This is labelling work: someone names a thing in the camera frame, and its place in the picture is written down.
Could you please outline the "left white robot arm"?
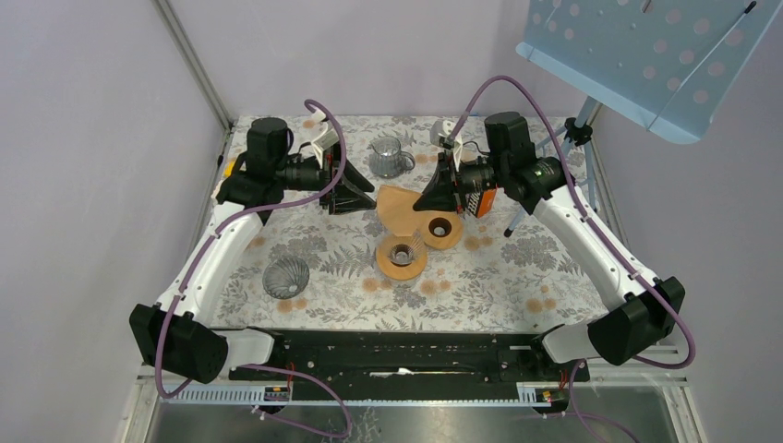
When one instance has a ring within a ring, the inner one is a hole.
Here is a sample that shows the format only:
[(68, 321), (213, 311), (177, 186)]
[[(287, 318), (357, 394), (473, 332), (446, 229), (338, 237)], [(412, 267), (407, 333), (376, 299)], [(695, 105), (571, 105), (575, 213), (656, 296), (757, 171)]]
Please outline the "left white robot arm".
[(266, 379), (283, 373), (287, 357), (268, 333), (219, 333), (205, 323), (246, 247), (273, 212), (288, 208), (285, 191), (307, 192), (302, 201), (330, 215), (375, 209), (374, 186), (347, 160), (333, 118), (313, 112), (304, 133), (309, 157), (291, 151), (294, 132), (282, 118), (251, 123), (247, 148), (220, 184), (193, 253), (154, 304), (136, 305), (130, 314), (144, 364), (202, 384), (243, 365)]

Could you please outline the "clear glass dripper cone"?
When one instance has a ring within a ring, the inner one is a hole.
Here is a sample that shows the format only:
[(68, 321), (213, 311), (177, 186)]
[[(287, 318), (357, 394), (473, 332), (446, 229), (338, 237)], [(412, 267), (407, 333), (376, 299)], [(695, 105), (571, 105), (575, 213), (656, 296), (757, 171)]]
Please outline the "clear glass dripper cone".
[(425, 252), (426, 245), (418, 235), (394, 236), (386, 255), (394, 266), (407, 267), (423, 258)]

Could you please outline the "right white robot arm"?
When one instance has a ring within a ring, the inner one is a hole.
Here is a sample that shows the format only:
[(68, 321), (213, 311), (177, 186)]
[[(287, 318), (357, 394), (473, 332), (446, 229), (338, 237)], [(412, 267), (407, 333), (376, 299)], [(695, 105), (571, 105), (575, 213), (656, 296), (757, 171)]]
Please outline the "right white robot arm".
[(606, 230), (596, 212), (583, 203), (581, 190), (561, 160), (537, 156), (527, 121), (519, 113), (493, 114), (484, 126), (488, 151), (465, 162), (456, 124), (440, 119), (432, 125), (430, 141), (442, 152), (414, 210), (478, 213), (483, 198), (503, 190), (556, 235), (608, 310), (602, 317), (539, 335), (529, 356), (533, 374), (551, 380), (566, 363), (579, 359), (623, 365), (666, 338), (684, 299), (681, 282), (658, 278)]

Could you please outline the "brown paper coffee filter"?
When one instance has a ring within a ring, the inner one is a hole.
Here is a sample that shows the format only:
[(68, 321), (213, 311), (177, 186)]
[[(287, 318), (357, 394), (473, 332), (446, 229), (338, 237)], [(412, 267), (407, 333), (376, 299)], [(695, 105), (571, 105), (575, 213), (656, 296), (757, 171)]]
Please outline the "brown paper coffee filter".
[(377, 194), (377, 214), (381, 224), (392, 234), (410, 236), (418, 231), (425, 213), (413, 206), (421, 193), (399, 186), (383, 185)]

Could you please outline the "orange coffee filter box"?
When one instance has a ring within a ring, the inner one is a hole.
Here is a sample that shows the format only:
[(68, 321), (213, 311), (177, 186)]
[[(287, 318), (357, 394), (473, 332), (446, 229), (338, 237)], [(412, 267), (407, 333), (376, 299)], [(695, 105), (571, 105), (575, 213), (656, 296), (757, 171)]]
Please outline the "orange coffee filter box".
[(492, 210), (498, 188), (498, 179), (488, 156), (479, 155), (484, 157), (484, 166), (480, 169), (483, 177), (483, 184), (481, 185), (483, 196), (480, 200), (478, 213), (471, 214), (476, 218), (482, 218)]

